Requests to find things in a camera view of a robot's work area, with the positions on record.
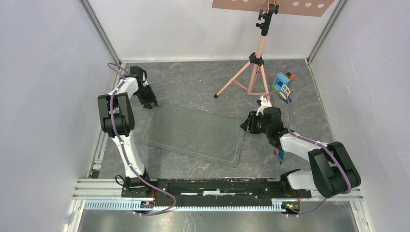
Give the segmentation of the grey cloth napkin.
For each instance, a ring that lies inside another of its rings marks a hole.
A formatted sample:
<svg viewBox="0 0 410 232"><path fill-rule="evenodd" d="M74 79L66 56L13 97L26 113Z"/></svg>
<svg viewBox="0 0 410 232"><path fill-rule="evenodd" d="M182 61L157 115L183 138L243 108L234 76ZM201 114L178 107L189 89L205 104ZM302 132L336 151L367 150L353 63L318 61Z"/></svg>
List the grey cloth napkin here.
<svg viewBox="0 0 410 232"><path fill-rule="evenodd" d="M245 132L241 121L165 104L152 109L139 142L189 157L237 167Z"/></svg>

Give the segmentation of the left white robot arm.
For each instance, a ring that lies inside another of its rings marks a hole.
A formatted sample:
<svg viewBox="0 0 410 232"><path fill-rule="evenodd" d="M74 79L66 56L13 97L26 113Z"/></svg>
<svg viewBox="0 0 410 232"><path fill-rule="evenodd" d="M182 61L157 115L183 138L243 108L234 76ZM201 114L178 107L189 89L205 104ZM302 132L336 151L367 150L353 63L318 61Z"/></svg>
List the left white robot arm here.
<svg viewBox="0 0 410 232"><path fill-rule="evenodd" d="M122 187L121 195L146 197L153 188L133 137L133 96L146 109L158 106L157 98L147 81L147 72L139 66L131 66L128 72L120 76L119 84L111 92L97 97L97 103L102 131L114 141L124 164L125 176L115 176L116 183Z"/></svg>

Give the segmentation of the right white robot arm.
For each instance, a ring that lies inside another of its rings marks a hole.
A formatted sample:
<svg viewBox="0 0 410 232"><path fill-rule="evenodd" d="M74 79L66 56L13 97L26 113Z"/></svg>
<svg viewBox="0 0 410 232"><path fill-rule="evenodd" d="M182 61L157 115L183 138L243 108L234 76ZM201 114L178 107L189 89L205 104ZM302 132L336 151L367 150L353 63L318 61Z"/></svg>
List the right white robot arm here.
<svg viewBox="0 0 410 232"><path fill-rule="evenodd" d="M318 191L329 199L348 194L361 185L361 177L343 143L327 144L301 136L286 128L281 116L281 110L276 107L251 111L240 127L251 134L266 135L274 148L309 162L308 171L296 169L280 176L279 191L283 196L292 197L305 189Z"/></svg>

